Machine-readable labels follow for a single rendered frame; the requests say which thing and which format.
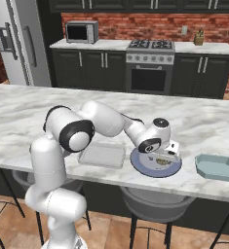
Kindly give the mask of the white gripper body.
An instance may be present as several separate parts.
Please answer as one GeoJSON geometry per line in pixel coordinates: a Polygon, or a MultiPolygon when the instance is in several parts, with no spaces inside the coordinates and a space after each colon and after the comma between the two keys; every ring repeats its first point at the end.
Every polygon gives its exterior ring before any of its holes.
{"type": "Polygon", "coordinates": [[[156,159],[168,160],[168,161],[171,161],[172,163],[180,162],[179,154],[176,154],[170,151],[166,151],[165,153],[158,154],[156,156],[156,159]]]}

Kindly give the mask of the teal tupperware container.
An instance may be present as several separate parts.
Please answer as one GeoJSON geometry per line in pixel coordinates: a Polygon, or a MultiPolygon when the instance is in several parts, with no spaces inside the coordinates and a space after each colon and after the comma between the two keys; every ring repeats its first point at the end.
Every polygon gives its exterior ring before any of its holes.
{"type": "Polygon", "coordinates": [[[229,182],[229,158],[200,154],[195,157],[196,171],[205,179],[229,182]]]}

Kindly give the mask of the clear tupperware container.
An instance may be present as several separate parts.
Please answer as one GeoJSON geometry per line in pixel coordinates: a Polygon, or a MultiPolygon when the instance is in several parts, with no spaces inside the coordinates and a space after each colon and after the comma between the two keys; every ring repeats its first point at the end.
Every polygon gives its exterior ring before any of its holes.
{"type": "Polygon", "coordinates": [[[120,169],[126,157],[126,148],[120,144],[91,143],[78,156],[78,162],[85,165],[120,169]]]}

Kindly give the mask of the silver fridge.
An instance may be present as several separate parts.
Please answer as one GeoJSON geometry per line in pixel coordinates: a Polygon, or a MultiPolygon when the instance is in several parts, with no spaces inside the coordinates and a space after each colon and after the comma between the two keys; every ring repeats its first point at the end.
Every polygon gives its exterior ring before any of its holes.
{"type": "Polygon", "coordinates": [[[9,21],[6,0],[0,0],[0,53],[4,62],[8,81],[11,85],[50,87],[45,44],[38,15],[36,0],[10,0],[14,12],[14,29],[18,46],[18,60],[14,60],[9,33],[9,21]],[[37,67],[31,65],[31,52],[26,32],[29,26],[35,53],[37,67]]]}

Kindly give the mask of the blue rimmed round plate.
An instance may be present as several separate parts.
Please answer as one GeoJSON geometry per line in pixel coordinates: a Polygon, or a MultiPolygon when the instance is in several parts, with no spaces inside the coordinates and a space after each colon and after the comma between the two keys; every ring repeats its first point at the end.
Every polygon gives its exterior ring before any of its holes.
{"type": "Polygon", "coordinates": [[[148,164],[139,158],[140,152],[138,149],[133,149],[130,160],[133,167],[141,174],[154,178],[166,178],[174,175],[182,166],[182,161],[172,162],[169,165],[160,165],[154,159],[150,159],[148,155],[145,157],[148,159],[148,164]]]}

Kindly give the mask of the dark lower cupboard run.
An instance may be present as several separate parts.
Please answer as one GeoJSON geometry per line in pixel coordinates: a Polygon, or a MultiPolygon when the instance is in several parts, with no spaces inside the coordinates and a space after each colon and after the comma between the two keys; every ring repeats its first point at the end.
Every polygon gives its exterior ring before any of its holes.
{"type": "Polygon", "coordinates": [[[59,88],[126,91],[124,51],[53,49],[59,88]]]}
{"type": "Polygon", "coordinates": [[[222,99],[229,79],[229,54],[177,53],[171,95],[222,99]]]}

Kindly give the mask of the dark cupboard run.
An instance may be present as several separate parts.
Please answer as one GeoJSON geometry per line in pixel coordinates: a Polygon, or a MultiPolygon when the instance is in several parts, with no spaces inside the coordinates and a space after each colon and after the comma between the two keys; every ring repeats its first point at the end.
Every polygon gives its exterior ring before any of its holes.
{"type": "Polygon", "coordinates": [[[177,53],[171,95],[222,99],[229,79],[229,54],[177,53]]]}
{"type": "Polygon", "coordinates": [[[59,88],[126,91],[124,51],[53,49],[59,88]]]}
{"type": "Polygon", "coordinates": [[[49,0],[52,12],[229,14],[229,0],[49,0]]]}

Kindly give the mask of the silver stove with oven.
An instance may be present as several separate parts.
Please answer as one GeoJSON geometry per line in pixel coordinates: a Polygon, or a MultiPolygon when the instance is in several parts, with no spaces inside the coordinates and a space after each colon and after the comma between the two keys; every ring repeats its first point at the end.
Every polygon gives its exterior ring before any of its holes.
{"type": "Polygon", "coordinates": [[[126,49],[126,90],[169,95],[174,63],[174,42],[133,40],[126,49]]]}

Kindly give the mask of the silver microwave oven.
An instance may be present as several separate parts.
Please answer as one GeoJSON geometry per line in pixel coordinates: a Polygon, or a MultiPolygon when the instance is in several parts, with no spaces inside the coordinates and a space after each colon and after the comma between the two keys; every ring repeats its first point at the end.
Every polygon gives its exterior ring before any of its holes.
{"type": "Polygon", "coordinates": [[[65,24],[65,37],[68,43],[94,44],[98,41],[96,20],[74,20],[65,24]]]}

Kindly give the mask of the dark upper cupboard run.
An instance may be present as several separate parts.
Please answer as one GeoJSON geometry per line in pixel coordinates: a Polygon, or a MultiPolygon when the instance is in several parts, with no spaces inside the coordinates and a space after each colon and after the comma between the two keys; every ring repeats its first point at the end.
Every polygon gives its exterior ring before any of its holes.
{"type": "Polygon", "coordinates": [[[49,0],[52,12],[229,14],[229,0],[49,0]]]}

